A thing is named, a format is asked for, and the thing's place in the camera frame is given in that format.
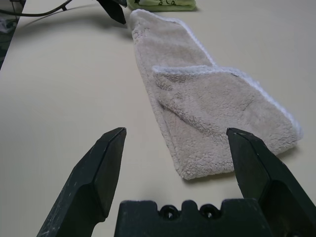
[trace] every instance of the screw hole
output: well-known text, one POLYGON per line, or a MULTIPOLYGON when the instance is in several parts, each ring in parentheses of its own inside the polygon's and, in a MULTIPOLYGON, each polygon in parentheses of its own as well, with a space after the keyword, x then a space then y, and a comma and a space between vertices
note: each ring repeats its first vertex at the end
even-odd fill
POLYGON ((221 212, 212 204, 203 205, 199 212, 206 219, 217 219, 221 216, 221 212))
POLYGON ((159 215, 166 220, 175 220, 179 217, 180 214, 175 206, 166 205, 162 207, 162 209, 159 212, 159 215))

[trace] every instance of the green object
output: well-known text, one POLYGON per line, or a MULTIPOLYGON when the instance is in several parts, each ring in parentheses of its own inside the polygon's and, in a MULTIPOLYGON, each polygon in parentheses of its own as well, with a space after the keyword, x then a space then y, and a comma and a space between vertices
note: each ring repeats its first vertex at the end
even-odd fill
POLYGON ((128 6, 147 11, 192 11, 196 7, 195 0, 127 0, 128 6))

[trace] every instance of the folded towel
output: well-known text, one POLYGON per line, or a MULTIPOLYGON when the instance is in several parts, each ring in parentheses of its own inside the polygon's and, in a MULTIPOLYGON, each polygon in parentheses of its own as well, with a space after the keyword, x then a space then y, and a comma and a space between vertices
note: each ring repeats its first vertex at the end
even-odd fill
POLYGON ((196 7, 195 0, 127 0, 128 6, 147 11, 192 11, 196 7))
POLYGON ((260 137, 279 154, 302 138, 285 108, 245 73, 219 67, 178 19, 130 16, 137 64, 179 175, 233 171, 226 129, 260 137))

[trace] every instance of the beige towel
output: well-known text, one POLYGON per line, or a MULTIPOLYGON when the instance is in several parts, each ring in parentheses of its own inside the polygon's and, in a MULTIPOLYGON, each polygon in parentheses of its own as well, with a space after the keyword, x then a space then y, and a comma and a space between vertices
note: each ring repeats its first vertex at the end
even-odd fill
POLYGON ((144 10, 130 20, 137 64, 181 177, 233 171, 228 127, 254 133, 274 154, 302 138, 290 113, 245 73, 217 66, 183 22, 144 10))

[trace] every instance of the table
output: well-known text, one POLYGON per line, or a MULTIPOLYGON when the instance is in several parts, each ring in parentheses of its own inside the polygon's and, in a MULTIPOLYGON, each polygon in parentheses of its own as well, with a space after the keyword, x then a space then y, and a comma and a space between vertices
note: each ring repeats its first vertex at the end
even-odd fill
MULTIPOLYGON (((27 0, 24 12, 63 0, 27 0)), ((258 80, 301 123, 305 137, 280 156, 316 203, 316 2, 197 0, 180 18, 222 66, 258 80)), ((122 200, 161 208, 240 198, 234 174, 182 180, 156 123, 126 26, 95 0, 41 19, 22 17, 0 71, 0 236, 34 237, 74 165, 94 142, 125 126, 127 138, 112 209, 94 237, 114 234, 122 200)), ((129 9, 125 9, 128 18, 129 9)))

